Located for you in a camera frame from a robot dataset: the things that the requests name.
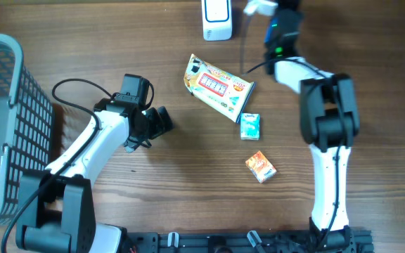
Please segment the white wet wipes pack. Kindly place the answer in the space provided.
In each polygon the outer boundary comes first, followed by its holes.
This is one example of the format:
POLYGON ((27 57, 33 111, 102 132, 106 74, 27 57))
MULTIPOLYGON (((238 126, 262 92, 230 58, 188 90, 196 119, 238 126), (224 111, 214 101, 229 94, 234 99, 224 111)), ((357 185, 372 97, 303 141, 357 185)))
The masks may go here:
POLYGON ((236 124, 256 87, 240 77, 213 66, 191 54, 184 73, 189 93, 236 124))

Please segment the teal tissue pack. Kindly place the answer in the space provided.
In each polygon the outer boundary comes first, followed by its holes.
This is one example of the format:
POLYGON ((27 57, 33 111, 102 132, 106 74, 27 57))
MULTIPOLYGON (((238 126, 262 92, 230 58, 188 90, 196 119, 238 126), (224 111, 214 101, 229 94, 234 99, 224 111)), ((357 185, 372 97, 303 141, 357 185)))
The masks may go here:
POLYGON ((240 117, 240 139, 259 140, 260 137, 260 115, 243 113, 240 117))

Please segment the orange tissue pack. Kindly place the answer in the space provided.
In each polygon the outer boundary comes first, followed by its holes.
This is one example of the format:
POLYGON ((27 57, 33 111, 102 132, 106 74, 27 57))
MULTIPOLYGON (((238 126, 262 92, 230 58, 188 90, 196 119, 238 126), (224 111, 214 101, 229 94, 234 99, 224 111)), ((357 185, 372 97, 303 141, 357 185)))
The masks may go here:
POLYGON ((259 150, 245 161, 247 168, 255 175, 259 183, 263 183, 273 177, 277 170, 259 150))

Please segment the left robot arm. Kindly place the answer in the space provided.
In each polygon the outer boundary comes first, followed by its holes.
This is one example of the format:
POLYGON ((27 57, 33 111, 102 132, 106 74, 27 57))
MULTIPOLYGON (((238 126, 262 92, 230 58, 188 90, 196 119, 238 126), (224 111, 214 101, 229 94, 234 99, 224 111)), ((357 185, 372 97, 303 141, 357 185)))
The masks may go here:
POLYGON ((75 142, 43 171, 20 178, 21 205, 1 241, 16 231, 18 248, 33 252, 137 252, 126 228, 97 223, 92 187, 113 153, 150 148, 171 131, 164 107, 152 107, 155 91, 144 77, 126 74, 117 93, 89 111, 91 121, 75 142))

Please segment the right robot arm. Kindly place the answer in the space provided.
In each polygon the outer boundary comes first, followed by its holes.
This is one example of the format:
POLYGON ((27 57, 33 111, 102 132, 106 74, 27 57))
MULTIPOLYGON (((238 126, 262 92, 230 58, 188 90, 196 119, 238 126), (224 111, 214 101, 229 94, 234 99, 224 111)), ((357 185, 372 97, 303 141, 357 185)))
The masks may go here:
POLYGON ((354 84, 347 74, 314 67, 295 43, 303 16, 298 1, 278 1, 266 31, 266 71, 299 95, 300 131, 314 163, 315 201, 309 219, 308 252, 348 248, 347 163, 359 132, 354 84))

